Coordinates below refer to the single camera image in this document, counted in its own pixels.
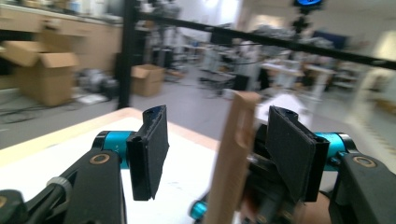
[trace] cable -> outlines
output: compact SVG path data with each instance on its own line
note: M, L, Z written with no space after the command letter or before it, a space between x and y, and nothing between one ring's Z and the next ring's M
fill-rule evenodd
M27 224L43 223L49 213L51 207L64 196L64 189L60 186L56 186L50 196L40 204L37 209L33 212Z
M6 105L9 104L11 102L13 102L14 100L17 100L18 98L20 98L21 95L16 95L14 97L10 97L9 99L5 100L4 102L0 103L0 105Z
M19 123L31 119L37 119L42 116L42 111L54 108L64 108L65 111L74 111L82 108L82 104L71 102L64 105L46 107L43 105L33 105L19 109L0 109L0 118L5 124Z

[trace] white wall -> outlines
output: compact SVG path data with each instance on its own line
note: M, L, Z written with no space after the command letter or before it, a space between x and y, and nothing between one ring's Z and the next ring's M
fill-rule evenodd
M246 19L247 22L253 20L255 15L270 15L285 18L285 24L290 25L299 17L296 7L253 7L250 13L251 17ZM372 55L377 39L382 32L387 30L388 21L380 17L369 17L355 14L346 14L339 12L330 12L324 10L314 11L308 16L308 21L312 26L307 32L322 30L337 35L350 36L352 41L364 40L369 41L369 45L357 50L357 53Z
M181 7L180 19L208 25L236 22L243 0L176 0ZM209 34L191 29L180 29L182 34L208 41Z
M236 23L243 0L220 0L217 24Z

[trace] black metal frame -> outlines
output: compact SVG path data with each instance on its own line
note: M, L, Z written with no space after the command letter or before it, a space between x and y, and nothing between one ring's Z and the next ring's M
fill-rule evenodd
M231 38L241 38L250 40L252 42L278 46L294 51L303 51L322 56L332 57L343 61L361 63L375 67L387 68L396 70L396 62L388 61L334 49L323 49L305 44L296 43L295 41L275 39L268 36L248 34L240 31L224 29L216 26L205 25L191 21L181 21L170 18L165 18L157 15L151 15L140 12L137 0L125 0L124 7L124 21L122 29L122 49L121 49L121 74L120 74L120 98L118 109L128 107L130 103L130 83L131 83L131 66L133 65L134 48L132 44L135 41L134 28L139 20L142 21L156 21L158 23L174 25L177 27L185 27L193 30L209 32L211 34L225 35Z

